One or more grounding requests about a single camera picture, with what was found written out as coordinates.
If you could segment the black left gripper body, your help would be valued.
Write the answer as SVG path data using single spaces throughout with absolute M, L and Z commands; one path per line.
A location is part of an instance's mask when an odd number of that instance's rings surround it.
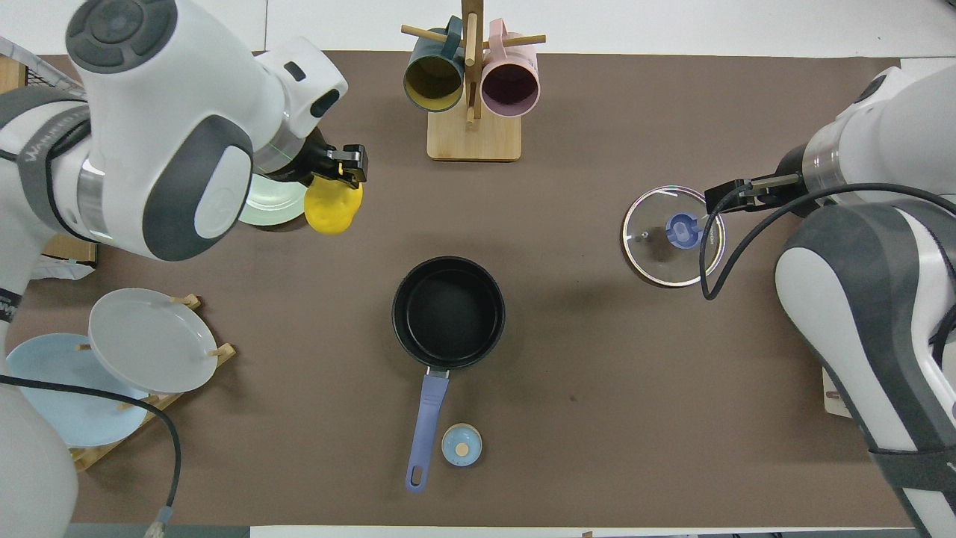
M 332 162 L 327 155 L 329 147 L 330 144 L 325 141 L 321 130 L 313 129 L 304 140 L 296 157 L 291 159 L 287 166 L 278 170 L 278 182 L 297 183 L 310 187 L 317 177 L 331 178 Z

